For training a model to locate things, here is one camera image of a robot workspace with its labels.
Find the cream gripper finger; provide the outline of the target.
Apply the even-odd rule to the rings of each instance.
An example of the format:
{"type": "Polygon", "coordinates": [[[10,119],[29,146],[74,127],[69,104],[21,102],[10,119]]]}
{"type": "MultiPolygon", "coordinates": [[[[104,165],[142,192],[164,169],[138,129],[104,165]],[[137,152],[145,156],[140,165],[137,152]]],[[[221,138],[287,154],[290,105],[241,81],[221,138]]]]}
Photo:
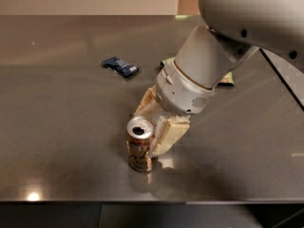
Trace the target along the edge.
{"type": "Polygon", "coordinates": [[[140,104],[134,112],[134,116],[151,117],[152,115],[161,111],[162,106],[157,101],[157,90],[153,85],[145,91],[140,104]]]}
{"type": "Polygon", "coordinates": [[[151,119],[156,124],[150,145],[152,156],[165,154],[190,128],[189,116],[156,113],[151,119]]]}

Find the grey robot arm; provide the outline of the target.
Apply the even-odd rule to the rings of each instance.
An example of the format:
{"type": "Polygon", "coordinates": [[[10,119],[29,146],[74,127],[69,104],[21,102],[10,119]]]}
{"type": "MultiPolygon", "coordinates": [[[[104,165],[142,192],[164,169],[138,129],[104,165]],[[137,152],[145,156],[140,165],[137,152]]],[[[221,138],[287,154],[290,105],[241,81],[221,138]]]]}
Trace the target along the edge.
{"type": "Polygon", "coordinates": [[[201,113],[218,82],[264,48],[304,67],[304,0],[199,0],[204,21],[166,61],[135,114],[158,114],[152,156],[166,153],[201,113]]]}

